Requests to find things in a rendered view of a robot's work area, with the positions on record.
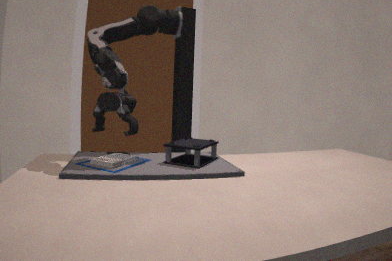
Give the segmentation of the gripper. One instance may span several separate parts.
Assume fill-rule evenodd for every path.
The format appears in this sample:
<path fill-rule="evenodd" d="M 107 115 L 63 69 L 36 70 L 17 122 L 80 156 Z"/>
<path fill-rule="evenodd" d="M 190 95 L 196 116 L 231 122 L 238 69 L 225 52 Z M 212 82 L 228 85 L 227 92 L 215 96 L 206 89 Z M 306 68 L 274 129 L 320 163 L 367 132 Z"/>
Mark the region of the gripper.
<path fill-rule="evenodd" d="M 124 88 L 119 89 L 119 93 L 124 94 L 105 92 L 99 95 L 93 113 L 96 120 L 95 128 L 93 128 L 92 132 L 105 130 L 105 111 L 118 111 L 117 114 L 119 115 L 119 118 L 122 118 L 123 121 L 129 124 L 130 129 L 129 131 L 124 132 L 125 136 L 138 133 L 138 120 L 130 115 L 136 106 L 136 98 L 128 94 Z"/>

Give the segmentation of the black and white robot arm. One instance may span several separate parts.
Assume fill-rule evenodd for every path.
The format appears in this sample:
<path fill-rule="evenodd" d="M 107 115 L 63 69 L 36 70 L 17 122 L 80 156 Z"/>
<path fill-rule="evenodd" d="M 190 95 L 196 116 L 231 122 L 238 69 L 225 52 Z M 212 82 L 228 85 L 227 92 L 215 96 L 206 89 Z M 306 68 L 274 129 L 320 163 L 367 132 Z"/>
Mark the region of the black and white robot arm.
<path fill-rule="evenodd" d="M 89 54 L 95 64 L 96 72 L 101 75 L 102 84 L 107 89 L 110 88 L 108 90 L 123 89 L 129 80 L 122 60 L 113 52 L 109 44 L 135 35 L 153 35 L 157 30 L 159 33 L 173 35 L 173 39 L 177 39 L 181 35 L 182 20 L 181 7 L 165 11 L 153 5 L 145 5 L 139 9 L 137 16 L 90 30 L 87 34 Z"/>

